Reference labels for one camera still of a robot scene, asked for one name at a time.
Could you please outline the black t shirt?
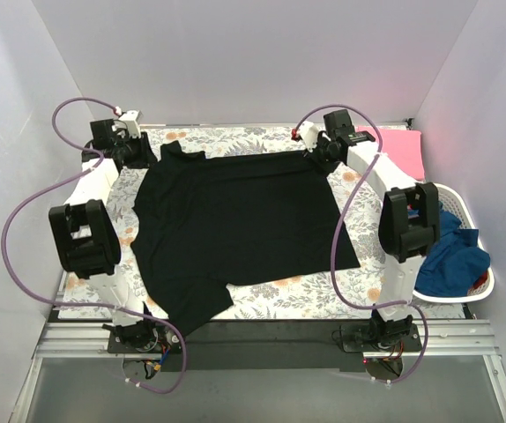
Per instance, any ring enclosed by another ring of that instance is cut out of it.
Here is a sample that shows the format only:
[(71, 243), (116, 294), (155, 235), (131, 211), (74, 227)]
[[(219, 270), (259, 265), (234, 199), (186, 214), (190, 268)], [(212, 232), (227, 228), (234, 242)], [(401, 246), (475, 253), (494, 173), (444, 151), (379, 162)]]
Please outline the black t shirt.
[(232, 306), (230, 286), (360, 264), (326, 175), (299, 151), (207, 158), (165, 144), (133, 210), (145, 289), (185, 336)]

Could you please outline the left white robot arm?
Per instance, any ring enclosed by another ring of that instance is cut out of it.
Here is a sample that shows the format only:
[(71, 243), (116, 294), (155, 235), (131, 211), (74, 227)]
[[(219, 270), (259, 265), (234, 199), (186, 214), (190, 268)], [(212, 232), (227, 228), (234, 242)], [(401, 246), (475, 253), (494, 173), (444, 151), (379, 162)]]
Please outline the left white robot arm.
[(79, 179), (65, 204), (48, 212), (49, 224), (63, 269), (83, 279), (109, 304), (111, 324), (104, 325), (112, 338), (135, 351), (154, 351), (160, 342), (158, 324), (145, 303), (120, 272), (122, 250), (108, 216), (106, 202), (122, 170), (146, 169), (158, 162), (136, 117), (90, 123), (92, 140), (81, 153)]

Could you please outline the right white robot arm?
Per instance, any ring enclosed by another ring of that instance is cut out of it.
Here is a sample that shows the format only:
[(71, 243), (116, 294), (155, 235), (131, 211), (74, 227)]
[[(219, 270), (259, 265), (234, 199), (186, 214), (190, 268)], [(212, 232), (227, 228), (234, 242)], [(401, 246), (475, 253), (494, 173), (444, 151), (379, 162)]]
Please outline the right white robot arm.
[(385, 253), (385, 287), (371, 317), (339, 328), (339, 343), (346, 352), (386, 351), (408, 347), (419, 351), (421, 342), (413, 324), (411, 303), (421, 265), (440, 239), (438, 189), (420, 183), (402, 171), (383, 152), (378, 129), (356, 131), (348, 108), (324, 116), (324, 127), (302, 121), (295, 138), (308, 158), (331, 171), (340, 163), (361, 175), (382, 201), (378, 240)]

